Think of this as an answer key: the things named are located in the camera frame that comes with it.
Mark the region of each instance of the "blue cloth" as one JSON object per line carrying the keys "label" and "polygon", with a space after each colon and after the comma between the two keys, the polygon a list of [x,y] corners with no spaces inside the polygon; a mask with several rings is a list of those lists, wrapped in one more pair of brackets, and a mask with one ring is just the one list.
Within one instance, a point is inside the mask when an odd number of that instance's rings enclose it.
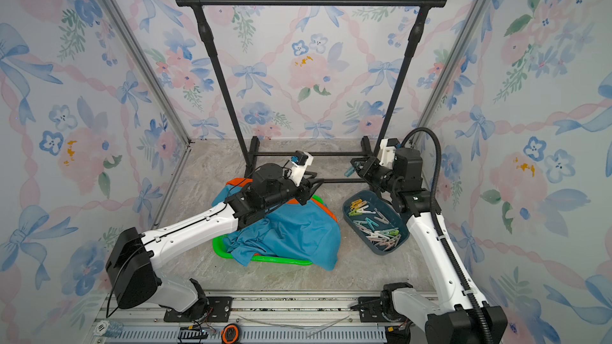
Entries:
{"label": "blue cloth", "polygon": [[[226,186],[213,205],[228,195],[240,191],[240,187]],[[327,271],[332,271],[338,261],[340,227],[314,201],[307,204],[284,204],[262,220],[233,232],[223,239],[223,244],[234,259],[243,266],[253,255],[280,256],[283,258],[310,260]]]}

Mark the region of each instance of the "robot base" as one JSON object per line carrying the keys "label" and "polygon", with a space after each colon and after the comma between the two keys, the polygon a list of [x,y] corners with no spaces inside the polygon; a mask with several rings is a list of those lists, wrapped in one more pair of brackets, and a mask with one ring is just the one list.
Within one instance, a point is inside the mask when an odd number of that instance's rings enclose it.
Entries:
{"label": "robot base", "polygon": [[190,321],[210,321],[211,323],[227,323],[231,312],[231,296],[206,297],[202,287],[195,279],[189,279],[198,293],[198,301],[184,312],[166,308],[164,321],[166,323],[187,323]]}

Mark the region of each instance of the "blue clothespin in gripper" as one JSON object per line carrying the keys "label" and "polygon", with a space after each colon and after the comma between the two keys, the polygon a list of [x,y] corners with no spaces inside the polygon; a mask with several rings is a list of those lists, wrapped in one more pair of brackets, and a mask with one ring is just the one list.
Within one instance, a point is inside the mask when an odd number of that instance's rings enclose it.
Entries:
{"label": "blue clothespin in gripper", "polygon": [[355,172],[355,167],[353,165],[351,165],[351,167],[349,167],[346,170],[345,177],[350,177],[351,175],[353,175],[354,172]]}
{"label": "blue clothespin in gripper", "polygon": [[365,219],[365,223],[367,223],[367,224],[368,224],[368,226],[370,226],[370,230],[372,230],[372,231],[376,230],[376,229],[374,228],[374,226],[376,226],[376,227],[378,227],[378,226],[379,226],[379,225],[378,225],[376,222],[374,222],[374,221],[373,221],[373,220],[371,220],[370,218],[366,218],[366,219]]}

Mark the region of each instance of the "floral wallpaper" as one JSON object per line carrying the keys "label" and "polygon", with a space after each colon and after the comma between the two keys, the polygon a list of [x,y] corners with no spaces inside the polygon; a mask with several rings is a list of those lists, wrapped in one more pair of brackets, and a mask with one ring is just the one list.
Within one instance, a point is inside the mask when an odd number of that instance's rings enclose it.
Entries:
{"label": "floral wallpaper", "polygon": [[0,342],[78,343],[184,144],[97,0],[3,0]]}
{"label": "floral wallpaper", "polygon": [[612,343],[608,8],[492,0],[429,124],[438,201],[507,344]]}
{"label": "floral wallpaper", "polygon": [[[235,138],[193,11],[174,0],[116,1],[191,136]],[[420,117],[472,1],[448,0],[429,12],[389,135],[406,134]],[[245,138],[359,139],[379,133],[417,8],[208,6],[204,13]],[[471,55],[465,65],[475,62]],[[458,90],[473,86],[468,75],[456,80]]]}

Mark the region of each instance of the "black metal bar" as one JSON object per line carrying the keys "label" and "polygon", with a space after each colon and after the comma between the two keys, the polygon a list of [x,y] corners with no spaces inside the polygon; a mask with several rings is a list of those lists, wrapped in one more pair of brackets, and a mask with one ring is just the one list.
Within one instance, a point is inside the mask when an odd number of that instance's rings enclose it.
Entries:
{"label": "black metal bar", "polygon": [[393,111],[395,109],[395,104],[397,103],[397,99],[400,96],[400,92],[402,90],[402,85],[404,85],[404,79],[406,78],[406,73],[408,72],[408,67],[410,66],[410,62],[412,61],[412,57],[414,57],[414,51],[417,49],[417,45],[420,42],[421,36],[423,36],[423,29],[425,27],[425,20],[427,19],[427,13],[429,12],[429,7],[423,6],[419,9],[419,14],[417,15],[417,19],[410,30],[410,35],[408,35],[408,45],[406,46],[406,52],[404,53],[404,60],[402,61],[402,66],[400,67],[400,72],[397,75],[397,81],[395,82],[395,88],[393,89],[393,94],[391,94],[391,99],[389,99],[389,106],[387,107],[387,114],[385,114],[384,120],[382,121],[381,131],[378,134],[378,140],[376,145],[374,146],[374,156],[378,154],[378,150],[380,149],[380,144],[385,134],[387,134],[387,128],[389,127],[389,122],[391,121],[391,116],[393,116]]}
{"label": "black metal bar", "polygon": [[364,156],[370,157],[372,155],[372,146],[370,145],[370,139],[367,135],[361,137],[361,149],[363,150]]}
{"label": "black metal bar", "polygon": [[175,0],[190,6],[393,6],[444,7],[446,0]]}
{"label": "black metal bar", "polygon": [[249,148],[249,161],[247,167],[244,170],[244,178],[248,178],[257,167],[257,151],[259,150],[259,139],[256,135],[251,138],[251,146]]}
{"label": "black metal bar", "polygon": [[325,178],[323,183],[365,183],[363,178]]}
{"label": "black metal bar", "polygon": [[[370,139],[366,135],[361,137],[361,148],[363,149],[363,153],[365,154],[366,157],[373,156],[374,153],[372,153],[372,146],[370,144]],[[374,188],[374,186],[372,185],[370,185],[370,191],[373,191],[378,198],[381,197],[381,191],[379,189]]]}
{"label": "black metal bar", "polygon": [[249,160],[247,144],[244,142],[244,138],[242,137],[240,124],[238,123],[236,111],[234,110],[234,104],[231,101],[230,91],[228,90],[228,85],[225,82],[225,77],[223,76],[223,71],[221,70],[221,63],[219,62],[217,48],[215,47],[214,38],[212,37],[212,30],[210,29],[210,25],[208,25],[208,22],[206,21],[202,6],[194,4],[191,6],[191,8],[193,10],[193,13],[195,14],[196,20],[198,21],[198,33],[200,34],[200,39],[202,39],[204,47],[206,47],[208,57],[210,57],[210,62],[212,64],[212,68],[215,71],[215,76],[217,76],[217,81],[219,82],[219,88],[221,88],[221,94],[223,95],[225,106],[228,108],[228,113],[230,114],[229,118],[231,119],[231,123],[234,126],[234,132],[236,133],[238,143],[240,144],[240,149],[242,150],[242,155],[244,156],[244,162],[246,163],[248,168],[251,165],[251,161]]}
{"label": "black metal bar", "polygon": [[[221,64],[219,62],[217,56],[217,48],[215,47],[214,38],[212,36],[212,30],[206,21],[206,17],[204,15],[204,11],[202,9],[203,5],[226,5],[226,6],[234,6],[234,5],[268,5],[268,6],[415,6],[419,7],[419,15],[417,15],[417,19],[410,31],[410,35],[408,38],[408,45],[406,46],[406,52],[404,53],[404,60],[402,61],[402,67],[400,68],[400,72],[397,77],[397,82],[395,84],[395,88],[393,90],[393,94],[391,95],[391,99],[389,101],[389,106],[387,108],[387,113],[385,115],[385,119],[382,122],[381,131],[378,135],[378,141],[374,147],[374,151],[371,150],[370,140],[368,137],[363,137],[361,140],[362,151],[346,151],[346,152],[332,152],[332,151],[319,151],[319,152],[310,152],[313,156],[376,156],[378,154],[378,150],[380,147],[380,142],[384,138],[384,135],[387,132],[387,128],[389,127],[389,122],[391,116],[393,115],[393,111],[395,109],[395,104],[397,103],[397,99],[399,97],[400,91],[402,89],[402,84],[406,77],[406,73],[408,72],[408,67],[414,57],[414,52],[417,48],[417,45],[423,35],[423,28],[425,25],[425,20],[427,18],[427,13],[429,9],[432,7],[444,7],[446,5],[447,0],[175,0],[176,4],[181,7],[189,6],[192,8],[193,13],[195,14],[195,18],[198,22],[198,32],[200,34],[200,38],[206,47],[206,52],[210,57],[210,62],[215,71],[215,76],[219,82],[219,87],[221,88],[221,93],[223,95],[223,100],[225,101],[225,105],[228,108],[228,113],[230,115],[230,119],[232,122],[232,126],[234,127],[234,132],[236,133],[236,137],[238,138],[238,143],[240,144],[240,148],[242,150],[242,155],[244,156],[244,161],[246,164],[245,176],[248,176],[253,172],[256,167],[257,157],[258,156],[293,156],[294,152],[285,152],[285,151],[271,151],[271,152],[259,152],[259,140],[257,137],[253,137],[251,139],[250,149],[247,150],[247,145],[242,136],[242,132],[240,130],[240,125],[238,123],[238,118],[236,116],[236,110],[234,109],[234,105],[231,100],[230,91],[228,90],[227,83],[225,81],[225,77],[223,76],[223,71],[221,69]],[[364,180],[360,178],[330,178],[324,180],[324,183],[363,183]]]}
{"label": "black metal bar", "polygon": [[[311,156],[330,156],[330,157],[361,157],[366,156],[362,151],[309,151]],[[254,156],[294,156],[295,151],[256,151]]]}

